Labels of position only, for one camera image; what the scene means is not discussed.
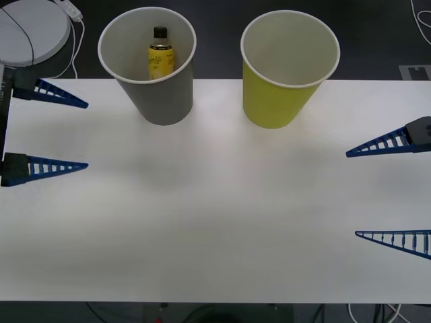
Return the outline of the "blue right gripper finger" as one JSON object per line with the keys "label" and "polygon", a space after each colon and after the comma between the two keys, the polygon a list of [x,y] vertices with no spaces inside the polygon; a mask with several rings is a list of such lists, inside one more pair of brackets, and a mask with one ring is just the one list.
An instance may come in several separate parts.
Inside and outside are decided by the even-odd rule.
{"label": "blue right gripper finger", "polygon": [[355,231],[359,238],[430,260],[430,230]]}
{"label": "blue right gripper finger", "polygon": [[346,157],[422,153],[430,151],[430,116],[407,123],[404,127],[367,141],[345,153]]}

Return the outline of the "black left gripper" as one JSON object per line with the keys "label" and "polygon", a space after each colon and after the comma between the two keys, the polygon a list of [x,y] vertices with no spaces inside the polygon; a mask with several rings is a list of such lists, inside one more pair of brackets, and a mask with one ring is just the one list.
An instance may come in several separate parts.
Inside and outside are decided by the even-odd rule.
{"label": "black left gripper", "polygon": [[86,169],[88,164],[82,162],[49,159],[22,153],[4,155],[12,91],[13,97],[23,100],[49,102],[76,108],[88,107],[87,102],[43,79],[15,85],[14,79],[15,69],[1,64],[1,186],[17,186]]}

